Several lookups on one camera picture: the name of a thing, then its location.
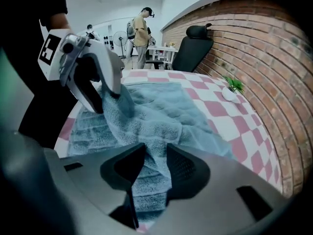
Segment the brick wall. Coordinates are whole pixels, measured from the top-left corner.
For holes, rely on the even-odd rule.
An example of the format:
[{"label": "brick wall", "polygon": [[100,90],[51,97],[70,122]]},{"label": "brick wall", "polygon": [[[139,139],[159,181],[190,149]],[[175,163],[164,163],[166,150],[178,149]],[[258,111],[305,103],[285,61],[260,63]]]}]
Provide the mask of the brick wall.
[{"label": "brick wall", "polygon": [[206,23],[214,45],[195,72],[245,84],[275,144],[284,194],[298,193],[312,167],[313,52],[305,34],[278,0],[222,0],[171,24],[163,43],[179,48],[189,26]]}]

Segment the blue towel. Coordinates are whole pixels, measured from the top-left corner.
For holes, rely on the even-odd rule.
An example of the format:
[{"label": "blue towel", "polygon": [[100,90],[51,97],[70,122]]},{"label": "blue towel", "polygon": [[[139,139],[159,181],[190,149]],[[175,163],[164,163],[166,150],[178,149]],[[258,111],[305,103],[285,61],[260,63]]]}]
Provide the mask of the blue towel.
[{"label": "blue towel", "polygon": [[135,142],[146,144],[145,163],[132,191],[140,223],[153,221],[165,209],[171,176],[167,143],[186,145],[234,158],[230,145],[212,132],[207,119],[177,83],[137,83],[121,88],[119,99],[99,92],[104,114],[81,109],[67,154],[105,152]]}]

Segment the gray pants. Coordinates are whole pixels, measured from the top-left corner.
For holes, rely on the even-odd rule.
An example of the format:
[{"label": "gray pants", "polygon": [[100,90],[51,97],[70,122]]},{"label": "gray pants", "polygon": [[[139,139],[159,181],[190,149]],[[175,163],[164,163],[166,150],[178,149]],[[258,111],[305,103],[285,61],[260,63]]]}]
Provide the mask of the gray pants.
[{"label": "gray pants", "polygon": [[138,52],[138,69],[143,69],[146,63],[147,46],[136,46]]}]

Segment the black sleeve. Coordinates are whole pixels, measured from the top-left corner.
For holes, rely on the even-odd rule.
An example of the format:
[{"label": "black sleeve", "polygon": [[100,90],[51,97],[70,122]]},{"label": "black sleeve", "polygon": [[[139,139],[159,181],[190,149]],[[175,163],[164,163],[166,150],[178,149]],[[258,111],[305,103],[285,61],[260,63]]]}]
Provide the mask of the black sleeve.
[{"label": "black sleeve", "polygon": [[59,13],[67,14],[66,0],[43,0],[44,6],[40,11],[40,22],[42,26],[46,26],[49,18]]}]

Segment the electric fan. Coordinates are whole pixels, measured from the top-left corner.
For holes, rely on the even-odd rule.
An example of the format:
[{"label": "electric fan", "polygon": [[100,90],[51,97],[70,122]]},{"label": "electric fan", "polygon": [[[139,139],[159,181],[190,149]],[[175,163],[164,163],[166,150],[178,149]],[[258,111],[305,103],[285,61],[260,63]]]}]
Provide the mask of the electric fan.
[{"label": "electric fan", "polygon": [[123,46],[126,44],[126,41],[127,41],[127,34],[124,31],[118,31],[113,36],[113,42],[117,46],[121,46],[121,48],[122,48],[122,56],[120,58],[125,58]]}]

